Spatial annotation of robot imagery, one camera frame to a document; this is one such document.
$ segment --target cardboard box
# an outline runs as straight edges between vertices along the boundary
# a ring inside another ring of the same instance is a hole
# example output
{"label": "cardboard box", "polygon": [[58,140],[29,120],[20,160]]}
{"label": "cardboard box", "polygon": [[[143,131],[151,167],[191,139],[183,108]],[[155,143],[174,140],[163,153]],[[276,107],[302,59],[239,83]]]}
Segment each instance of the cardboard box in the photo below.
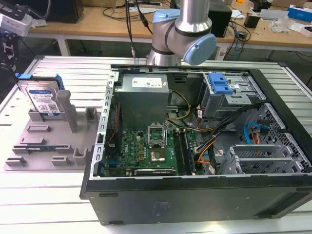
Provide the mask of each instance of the cardboard box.
{"label": "cardboard box", "polygon": [[300,33],[305,35],[306,37],[312,38],[312,26],[303,27],[300,30]]}
{"label": "cardboard box", "polygon": [[303,6],[307,0],[273,0],[272,6],[289,7],[290,5]]}
{"label": "cardboard box", "polygon": [[124,0],[82,0],[84,6],[118,7],[125,4]]}
{"label": "cardboard box", "polygon": [[296,8],[294,5],[290,5],[288,11],[289,18],[312,22],[312,9],[306,7]]}

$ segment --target table leg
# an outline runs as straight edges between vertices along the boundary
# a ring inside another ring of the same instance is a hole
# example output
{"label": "table leg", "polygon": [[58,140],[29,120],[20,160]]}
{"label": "table leg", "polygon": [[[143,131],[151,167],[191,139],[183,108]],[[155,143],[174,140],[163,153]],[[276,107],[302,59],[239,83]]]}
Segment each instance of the table leg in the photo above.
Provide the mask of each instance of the table leg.
{"label": "table leg", "polygon": [[267,56],[265,57],[266,60],[270,60],[272,55],[274,54],[275,50],[270,50],[267,54]]}
{"label": "table leg", "polygon": [[223,61],[227,50],[228,46],[218,46],[218,50],[214,59],[218,61]]}
{"label": "table leg", "polygon": [[62,56],[70,56],[70,50],[69,50],[68,42],[65,36],[59,36],[57,40],[58,40],[60,53],[62,54]]}

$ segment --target power supply label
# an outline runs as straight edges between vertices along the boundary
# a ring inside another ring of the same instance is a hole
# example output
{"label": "power supply label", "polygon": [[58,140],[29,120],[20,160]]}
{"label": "power supply label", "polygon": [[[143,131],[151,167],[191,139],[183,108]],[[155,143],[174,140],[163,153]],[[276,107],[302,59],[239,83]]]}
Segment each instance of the power supply label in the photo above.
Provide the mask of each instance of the power supply label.
{"label": "power supply label", "polygon": [[52,100],[53,94],[50,90],[29,90],[29,94],[38,112],[46,116],[59,115],[59,108]]}
{"label": "power supply label", "polygon": [[134,77],[132,79],[133,88],[162,88],[161,78]]}

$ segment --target white box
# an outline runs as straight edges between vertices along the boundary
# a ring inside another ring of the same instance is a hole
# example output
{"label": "white box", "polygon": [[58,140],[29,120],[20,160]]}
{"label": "white box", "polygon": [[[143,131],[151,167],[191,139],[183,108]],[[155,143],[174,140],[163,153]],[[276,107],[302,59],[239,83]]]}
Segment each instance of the white box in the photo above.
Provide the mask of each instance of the white box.
{"label": "white box", "polygon": [[305,26],[300,30],[300,33],[305,35],[306,37],[312,38],[312,25],[310,26]]}

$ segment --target black box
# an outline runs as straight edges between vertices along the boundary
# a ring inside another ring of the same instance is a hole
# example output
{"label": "black box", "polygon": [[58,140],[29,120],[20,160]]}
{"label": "black box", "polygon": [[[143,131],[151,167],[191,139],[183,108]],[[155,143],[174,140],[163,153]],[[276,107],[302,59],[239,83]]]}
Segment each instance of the black box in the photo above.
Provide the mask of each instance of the black box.
{"label": "black box", "polygon": [[[11,4],[27,5],[41,15],[45,15],[48,0],[9,0]],[[51,11],[47,21],[77,23],[83,13],[82,0],[51,0]]]}
{"label": "black box", "polygon": [[225,37],[232,10],[222,0],[211,0],[209,18],[213,22],[211,33],[217,38]]}
{"label": "black box", "polygon": [[260,18],[261,18],[260,16],[247,15],[244,23],[245,27],[256,28]]}

